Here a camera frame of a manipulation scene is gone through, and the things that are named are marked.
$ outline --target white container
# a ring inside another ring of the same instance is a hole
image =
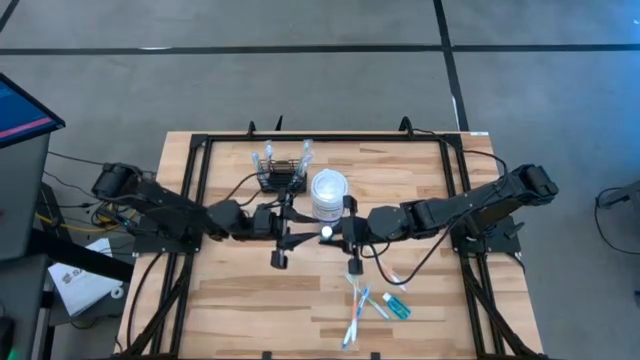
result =
[[[349,183],[341,173],[331,169],[317,173],[311,182],[313,217],[324,224],[333,225],[342,216],[342,197],[348,193]]]

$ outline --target toothbrush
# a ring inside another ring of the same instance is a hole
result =
[[[383,263],[382,261],[380,261],[380,265],[382,265],[382,270],[384,270],[384,273],[387,275],[388,278],[390,278],[395,282],[400,282],[400,278],[398,278],[396,273],[393,271],[393,269],[389,265]],[[402,291],[407,292],[406,285],[398,285],[398,287],[400,287]]]
[[[342,340],[342,350],[345,350],[349,345],[349,339],[351,338],[351,325],[347,328],[347,333],[344,335],[344,340]]]
[[[345,274],[345,277],[347,278],[347,280],[353,284],[354,283],[354,279],[353,276],[351,276],[350,274]],[[391,317],[389,316],[389,314],[387,314],[386,311],[384,311],[384,309],[382,308],[382,306],[378,305],[378,303],[373,300],[370,296],[367,297],[367,301],[369,302],[369,304],[371,304],[371,306],[373,306],[374,309],[376,309],[376,311],[385,319],[385,320],[391,320]]]
[[[362,296],[360,297],[360,303],[358,304],[358,319],[362,316],[362,309],[364,308],[364,302],[365,300],[367,300],[367,298],[369,297],[369,286],[367,286],[366,288],[364,288],[364,291],[362,292]]]
[[[351,343],[356,342],[358,336],[358,280],[353,285],[353,306],[351,307]]]

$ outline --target gray floor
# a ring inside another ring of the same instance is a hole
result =
[[[5,5],[8,0],[0,0]],[[637,1],[445,0],[454,44],[640,42]],[[23,0],[0,47],[163,47],[439,43],[432,1]],[[511,166],[544,165],[561,193],[523,209],[527,281],[545,351],[636,359],[640,258],[599,238],[593,198],[640,179],[640,53],[456,54],[471,130]],[[67,120],[52,150],[155,169],[169,130],[456,130],[440,53],[0,57],[8,74]],[[98,169],[50,158],[88,188]],[[85,201],[51,182],[61,203]],[[66,212],[72,217],[81,211]],[[629,206],[602,213],[609,238],[640,251]],[[54,358],[105,356],[118,321],[63,328]]]

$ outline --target computer screen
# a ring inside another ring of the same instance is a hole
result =
[[[0,148],[64,127],[64,122],[0,74]]]

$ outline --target wooden table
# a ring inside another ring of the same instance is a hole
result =
[[[160,161],[158,181],[178,193],[191,135],[169,133]],[[465,149],[492,151],[486,135],[461,136]],[[250,153],[262,153],[263,147],[260,142],[215,143],[204,204],[221,200],[253,172]],[[298,158],[301,148],[301,142],[275,142],[275,158]],[[313,150],[309,179],[324,168],[342,172],[349,181],[350,193],[358,200],[359,216],[366,217],[371,208],[382,205],[447,197],[437,143],[315,142]],[[453,151],[450,154],[457,174]],[[467,154],[466,162],[472,187],[498,176],[490,158]],[[191,186],[192,199],[197,172]],[[458,176],[456,186],[460,192]],[[235,197],[238,202],[245,201],[258,188],[257,181],[249,181]],[[273,195],[261,194],[252,206],[272,199]],[[310,214],[309,197],[296,198],[295,207]],[[292,232],[308,231],[309,226],[312,225],[293,225]],[[382,259],[406,277],[435,240],[394,243]],[[340,348],[351,314],[352,288],[344,278],[348,257],[338,249],[310,241],[289,253],[288,270],[276,270],[269,265],[273,247],[271,242],[203,240],[194,262],[180,358],[259,358],[263,351],[272,351],[275,358],[368,358],[371,352],[380,352],[383,358],[475,357],[459,259],[448,239],[408,284],[406,294],[384,282],[373,260],[364,260],[361,282],[372,285],[375,300],[384,305],[384,292],[397,294],[411,307],[412,315],[407,321],[387,323],[371,306],[366,306],[359,323],[357,350],[347,352]],[[138,287],[152,258],[147,255],[136,261],[132,289]],[[144,284],[133,319],[134,338],[157,309],[166,258],[164,255],[158,261]],[[512,259],[498,254],[489,257],[489,268],[499,310],[525,344],[542,351],[522,269]],[[122,344],[133,293],[129,293],[118,335]],[[488,320],[482,310],[481,317],[487,351],[492,352]],[[169,348],[173,319],[170,313],[164,351]]]

